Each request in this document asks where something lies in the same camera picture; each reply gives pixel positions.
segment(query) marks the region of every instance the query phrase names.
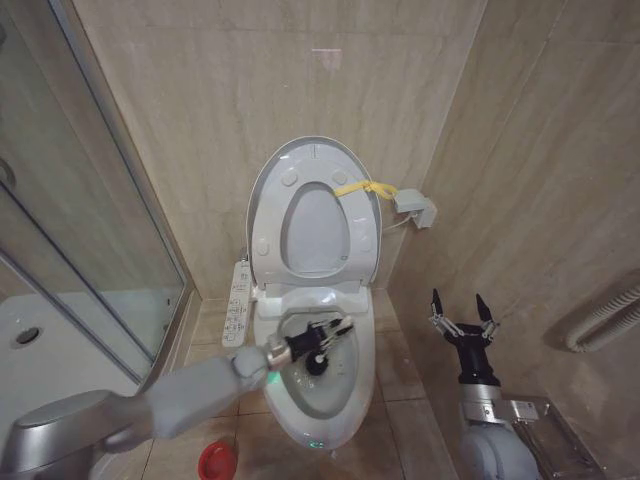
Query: floor tile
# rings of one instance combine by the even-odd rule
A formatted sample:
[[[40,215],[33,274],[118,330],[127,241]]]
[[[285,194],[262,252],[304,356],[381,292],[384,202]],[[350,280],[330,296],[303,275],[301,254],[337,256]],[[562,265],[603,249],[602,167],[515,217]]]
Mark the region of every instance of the floor tile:
[[[424,398],[424,387],[402,332],[376,334],[376,371],[385,401]]]
[[[298,445],[271,414],[238,418],[239,480],[402,479],[383,404],[372,405],[354,438],[332,452]]]
[[[378,381],[378,375],[376,374],[375,383],[373,384],[373,395],[371,396],[371,403],[384,402],[382,397],[382,390],[380,389],[380,382]]]
[[[140,480],[144,474],[152,445],[153,441],[147,440],[129,452],[105,455],[93,467],[89,479]]]
[[[396,311],[393,309],[393,304],[389,299],[389,295],[387,295],[387,291],[381,289],[372,290],[371,297],[373,299],[376,332],[400,330]]]
[[[155,440],[143,480],[195,480],[202,450],[217,440],[233,445],[238,417],[208,420],[171,440]]]
[[[191,344],[222,343],[226,315],[227,299],[203,301]]]
[[[457,480],[427,399],[390,402],[387,412],[406,480]]]
[[[267,399],[264,398],[264,391],[262,389],[245,393],[240,399],[240,415],[270,412],[271,409],[267,404]]]
[[[208,344],[208,345],[191,345],[187,359],[184,362],[184,366],[188,367],[194,363],[202,362],[208,358],[215,356],[226,356],[232,354],[235,348],[225,348],[222,345]],[[217,417],[230,417],[238,414],[238,401],[233,402],[228,408],[218,413]]]

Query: wall outlet box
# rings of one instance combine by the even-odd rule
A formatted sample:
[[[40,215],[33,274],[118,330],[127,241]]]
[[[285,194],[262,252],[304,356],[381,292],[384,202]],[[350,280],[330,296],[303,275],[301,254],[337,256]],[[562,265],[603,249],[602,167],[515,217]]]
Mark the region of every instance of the wall outlet box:
[[[399,190],[393,197],[396,212],[411,213],[414,223],[418,228],[426,228],[433,225],[438,209],[435,204],[426,198],[415,188]]]
[[[417,210],[423,210],[426,207],[426,198],[415,188],[405,188],[399,190],[393,196],[395,202],[396,212],[415,212]]]
[[[433,226],[433,222],[436,220],[438,214],[438,207],[429,198],[425,198],[426,206],[424,210],[418,213],[416,217],[413,217],[413,221],[418,228],[427,228]]]

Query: shower enclosure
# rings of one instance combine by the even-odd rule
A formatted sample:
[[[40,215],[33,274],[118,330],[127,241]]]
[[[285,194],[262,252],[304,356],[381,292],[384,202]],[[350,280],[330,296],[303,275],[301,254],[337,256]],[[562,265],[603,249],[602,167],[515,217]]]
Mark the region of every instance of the shower enclosure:
[[[193,288],[74,14],[0,0],[0,445],[49,401],[134,393]]]

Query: bidet control panel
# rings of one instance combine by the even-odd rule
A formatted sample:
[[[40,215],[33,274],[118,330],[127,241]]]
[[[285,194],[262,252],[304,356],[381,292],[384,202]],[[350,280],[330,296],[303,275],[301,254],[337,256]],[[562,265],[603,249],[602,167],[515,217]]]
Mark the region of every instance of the bidet control panel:
[[[233,281],[227,305],[227,318],[222,333],[223,347],[239,347],[249,324],[249,299],[251,298],[251,267],[248,260],[240,260],[233,267]]]

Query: shower drain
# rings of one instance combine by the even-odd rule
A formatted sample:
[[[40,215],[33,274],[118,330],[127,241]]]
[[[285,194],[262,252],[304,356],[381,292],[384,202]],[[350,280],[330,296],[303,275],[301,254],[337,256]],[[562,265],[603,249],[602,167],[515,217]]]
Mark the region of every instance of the shower drain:
[[[40,333],[42,333],[40,327],[31,327],[21,331],[13,340],[14,348],[22,348],[30,345],[40,336]]]

